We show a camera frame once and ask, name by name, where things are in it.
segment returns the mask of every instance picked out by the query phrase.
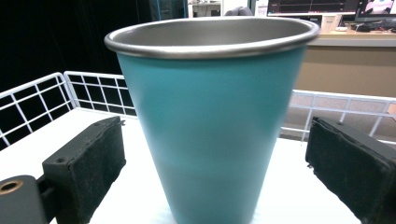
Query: computer screen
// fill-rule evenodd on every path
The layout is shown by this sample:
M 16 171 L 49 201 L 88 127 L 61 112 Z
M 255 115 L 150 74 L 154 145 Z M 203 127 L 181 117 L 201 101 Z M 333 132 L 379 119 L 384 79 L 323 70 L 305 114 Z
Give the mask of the computer screen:
M 269 0 L 267 16 L 355 15 L 359 0 Z
M 396 20 L 394 0 L 359 0 L 355 21 Z

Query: tumbler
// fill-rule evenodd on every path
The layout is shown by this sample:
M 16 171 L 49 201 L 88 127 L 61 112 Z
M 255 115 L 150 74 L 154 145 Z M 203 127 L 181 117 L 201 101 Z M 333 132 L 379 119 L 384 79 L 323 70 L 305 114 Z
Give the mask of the tumbler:
M 309 21 L 217 17 L 105 37 L 177 223 L 250 222 L 306 44 L 318 32 Z

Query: white table surface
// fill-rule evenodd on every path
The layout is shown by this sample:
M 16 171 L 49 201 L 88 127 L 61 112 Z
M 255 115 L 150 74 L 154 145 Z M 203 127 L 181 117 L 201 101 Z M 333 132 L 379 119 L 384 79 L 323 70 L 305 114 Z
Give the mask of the white table surface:
M 42 161 L 90 124 L 109 117 L 112 115 L 74 109 L 0 151 L 0 180 L 14 175 L 39 178 Z M 91 223 L 176 224 L 139 120 L 125 119 L 122 134 L 127 163 Z M 360 223 L 306 167 L 305 149 L 305 143 L 277 140 L 251 224 Z

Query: foam pad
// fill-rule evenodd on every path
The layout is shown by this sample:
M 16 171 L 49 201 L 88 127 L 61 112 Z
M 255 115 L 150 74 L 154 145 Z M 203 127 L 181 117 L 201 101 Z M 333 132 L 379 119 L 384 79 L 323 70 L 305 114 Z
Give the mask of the foam pad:
M 125 165 L 120 117 L 98 121 L 43 162 L 61 204 L 59 224 L 89 223 Z
M 396 222 L 396 150 L 330 119 L 313 118 L 305 160 L 362 223 Z

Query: wire grid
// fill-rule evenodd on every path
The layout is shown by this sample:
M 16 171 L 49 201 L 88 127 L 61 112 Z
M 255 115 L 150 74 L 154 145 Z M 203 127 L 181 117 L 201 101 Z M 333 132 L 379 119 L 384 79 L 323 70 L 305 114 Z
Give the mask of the wire grid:
M 396 98 L 293 91 L 281 135 L 307 141 L 313 117 L 344 122 L 360 132 L 396 148 L 396 114 L 389 108 Z
M 0 92 L 0 150 L 75 107 L 65 83 L 53 73 Z
M 56 85 L 44 90 L 40 90 L 37 87 L 37 83 L 54 77 L 56 77 Z M 32 94 L 32 96 L 26 96 L 22 99 L 13 98 L 14 92 L 32 86 L 36 88 L 36 93 Z M 40 93 L 56 87 L 61 91 L 64 100 L 61 104 L 48 108 L 46 101 L 41 99 Z M 51 112 L 65 105 L 68 110 L 81 107 L 104 111 L 105 113 L 118 116 L 136 118 L 133 102 L 121 75 L 72 71 L 64 72 L 63 75 L 57 73 L 27 83 L 17 89 L 2 92 L 0 93 L 0 100 L 6 96 L 11 97 L 12 102 L 8 105 L 2 105 L 0 112 L 15 105 L 23 119 L 22 124 L 6 132 L 0 127 L 0 137 L 7 146 L 12 143 L 7 140 L 6 135 L 15 132 L 23 126 L 26 126 L 31 133 L 34 130 L 30 127 L 31 122 L 46 115 L 52 121 Z M 46 112 L 28 119 L 19 108 L 19 104 L 33 96 L 39 96 Z M 312 118 L 324 117 L 344 122 L 396 148 L 396 115 L 388 113 L 391 105 L 396 105 L 396 98 L 295 90 L 291 96 L 288 114 L 281 128 L 280 137 L 302 142 L 307 141 Z
M 64 78 L 77 107 L 136 117 L 123 76 L 68 71 Z

